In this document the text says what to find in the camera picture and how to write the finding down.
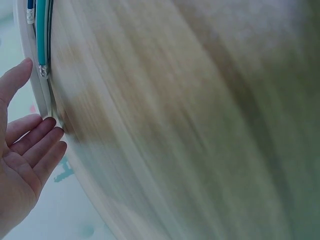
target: palm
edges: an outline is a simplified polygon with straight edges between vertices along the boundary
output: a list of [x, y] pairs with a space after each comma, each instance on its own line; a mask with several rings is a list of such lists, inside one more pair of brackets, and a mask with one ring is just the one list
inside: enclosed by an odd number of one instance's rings
[[60, 141], [64, 132], [51, 117], [42, 120], [33, 114], [7, 125], [9, 102], [29, 79], [31, 69], [32, 64], [20, 64], [0, 79], [0, 217], [8, 225], [0, 228], [0, 239], [35, 206], [67, 149]]

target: wooden surface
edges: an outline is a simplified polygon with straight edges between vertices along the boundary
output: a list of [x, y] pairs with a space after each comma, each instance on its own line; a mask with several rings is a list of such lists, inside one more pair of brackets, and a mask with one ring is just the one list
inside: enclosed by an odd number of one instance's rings
[[320, 238], [319, 7], [54, 0], [57, 113], [119, 240]]

